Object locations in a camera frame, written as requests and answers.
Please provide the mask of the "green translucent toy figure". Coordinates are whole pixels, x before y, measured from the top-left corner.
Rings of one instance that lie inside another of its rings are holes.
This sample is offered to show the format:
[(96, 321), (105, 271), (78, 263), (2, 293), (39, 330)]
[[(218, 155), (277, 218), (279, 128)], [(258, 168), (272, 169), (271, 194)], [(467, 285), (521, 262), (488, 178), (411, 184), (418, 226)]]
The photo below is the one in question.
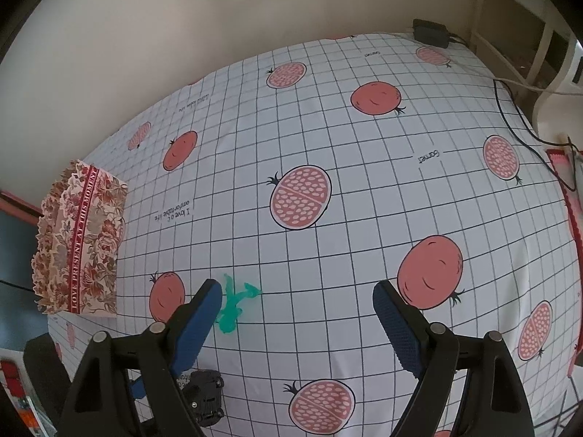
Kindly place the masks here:
[(243, 313), (240, 303), (246, 299), (254, 299), (262, 294), (256, 286), (245, 282), (243, 290), (235, 290), (234, 278), (228, 274), (224, 278), (224, 305), (218, 312), (216, 323), (223, 334), (231, 334), (237, 329), (237, 321)]

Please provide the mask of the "black toy car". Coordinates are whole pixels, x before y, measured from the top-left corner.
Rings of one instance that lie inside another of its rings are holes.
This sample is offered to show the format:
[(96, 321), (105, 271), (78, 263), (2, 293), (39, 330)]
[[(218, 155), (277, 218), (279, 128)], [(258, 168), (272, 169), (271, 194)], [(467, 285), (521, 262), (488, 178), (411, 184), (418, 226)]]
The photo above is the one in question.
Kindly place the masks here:
[(224, 381), (218, 371), (197, 370), (190, 374), (182, 393), (201, 427), (216, 425), (224, 417), (223, 388)]

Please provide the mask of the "dark blue refrigerator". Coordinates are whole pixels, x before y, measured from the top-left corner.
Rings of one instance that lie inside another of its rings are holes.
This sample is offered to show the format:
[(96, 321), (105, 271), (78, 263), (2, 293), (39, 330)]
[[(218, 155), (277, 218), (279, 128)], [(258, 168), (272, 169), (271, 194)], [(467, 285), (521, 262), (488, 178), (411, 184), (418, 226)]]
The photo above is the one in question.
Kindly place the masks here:
[(32, 292), (36, 227), (2, 212), (0, 234), (1, 347), (23, 351), (30, 339), (47, 332)]

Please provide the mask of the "floral pink gift box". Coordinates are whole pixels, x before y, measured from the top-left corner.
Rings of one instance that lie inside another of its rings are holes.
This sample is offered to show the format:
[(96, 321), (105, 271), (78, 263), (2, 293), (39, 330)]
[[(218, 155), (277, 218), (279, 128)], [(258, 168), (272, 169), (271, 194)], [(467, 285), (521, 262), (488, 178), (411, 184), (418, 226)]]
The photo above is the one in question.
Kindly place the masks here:
[(124, 182), (80, 160), (52, 184), (32, 257), (32, 291), (41, 312), (115, 316), (127, 195)]

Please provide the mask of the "pomegranate grid tablecloth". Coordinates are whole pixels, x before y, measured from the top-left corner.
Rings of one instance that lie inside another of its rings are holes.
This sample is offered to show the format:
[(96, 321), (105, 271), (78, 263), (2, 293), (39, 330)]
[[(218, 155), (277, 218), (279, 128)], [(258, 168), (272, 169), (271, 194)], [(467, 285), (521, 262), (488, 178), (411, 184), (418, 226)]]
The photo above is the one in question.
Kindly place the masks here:
[(416, 382), (372, 306), (389, 280), (456, 334), (497, 330), (537, 433), (568, 418), (579, 261), (544, 147), (469, 50), (362, 35), (280, 48), (149, 107), (87, 157), (129, 188), (112, 318), (48, 330), (74, 373), (204, 280), (262, 291), (190, 370), (224, 381), (213, 436), (384, 436)]

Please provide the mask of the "black power adapter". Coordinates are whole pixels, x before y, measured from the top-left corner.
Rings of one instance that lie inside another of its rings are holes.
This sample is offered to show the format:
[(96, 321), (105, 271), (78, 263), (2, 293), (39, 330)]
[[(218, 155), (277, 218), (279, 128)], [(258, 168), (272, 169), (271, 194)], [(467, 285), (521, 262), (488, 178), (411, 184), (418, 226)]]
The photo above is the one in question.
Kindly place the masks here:
[(451, 33), (443, 24), (414, 19), (412, 22), (414, 40), (419, 43), (447, 48), (450, 45)]

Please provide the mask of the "white lattice shelf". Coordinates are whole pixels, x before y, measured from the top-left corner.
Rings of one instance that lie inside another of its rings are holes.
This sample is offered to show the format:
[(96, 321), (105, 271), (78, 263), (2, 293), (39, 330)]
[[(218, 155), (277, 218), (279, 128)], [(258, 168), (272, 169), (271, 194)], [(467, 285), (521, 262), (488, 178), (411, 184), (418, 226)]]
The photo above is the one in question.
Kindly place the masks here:
[(476, 0), (470, 46), (541, 138), (582, 144), (582, 45), (551, 0)]

